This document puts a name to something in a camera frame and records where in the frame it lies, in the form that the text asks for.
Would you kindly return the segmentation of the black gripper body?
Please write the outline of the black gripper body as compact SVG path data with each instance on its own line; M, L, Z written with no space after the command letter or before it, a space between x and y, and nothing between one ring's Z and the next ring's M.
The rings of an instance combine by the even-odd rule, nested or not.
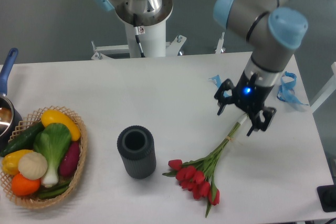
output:
M250 119L263 122L271 121L273 108L266 107L265 101L270 94L273 86L262 87L257 85L257 74L254 73L250 78L243 72L233 91L237 97L236 105L249 114Z

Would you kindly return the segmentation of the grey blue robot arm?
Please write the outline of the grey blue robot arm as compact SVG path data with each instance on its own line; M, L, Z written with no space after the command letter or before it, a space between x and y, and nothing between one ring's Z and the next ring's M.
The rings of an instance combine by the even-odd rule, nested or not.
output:
M166 20L172 0L94 1L123 21L132 58L167 56ZM238 83L225 80L214 96L221 111L234 104L246 112L251 131L268 129L276 109L265 106L265 100L308 29L307 19L285 7L287 1L217 0L214 5L214 20L254 47Z

